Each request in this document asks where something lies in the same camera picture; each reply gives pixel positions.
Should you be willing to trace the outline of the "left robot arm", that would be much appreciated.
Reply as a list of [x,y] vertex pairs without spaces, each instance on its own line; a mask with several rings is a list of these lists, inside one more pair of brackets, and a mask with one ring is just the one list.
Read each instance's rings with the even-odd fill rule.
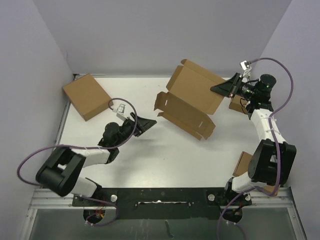
[[157,124],[156,120],[142,118],[134,112],[130,116],[133,119],[125,117],[122,125],[108,123],[97,148],[56,148],[36,173],[36,181],[61,197],[79,195],[89,205],[97,205],[102,199],[102,187],[89,178],[80,177],[82,169],[112,163],[120,152],[119,145],[132,136],[141,136]]

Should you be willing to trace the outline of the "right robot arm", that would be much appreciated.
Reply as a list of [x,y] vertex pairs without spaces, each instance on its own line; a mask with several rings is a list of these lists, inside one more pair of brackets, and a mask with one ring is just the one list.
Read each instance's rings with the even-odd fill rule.
[[272,186],[270,195],[275,195],[289,178],[297,149],[294,145],[288,144],[277,127],[270,101],[271,91],[276,82],[272,75],[262,74],[251,85],[236,73],[229,80],[210,88],[212,92],[223,97],[244,98],[247,102],[246,114],[253,123],[259,139],[247,170],[231,178],[222,192],[223,200],[230,205],[240,199],[240,193],[248,193],[253,189],[266,192],[266,186]]

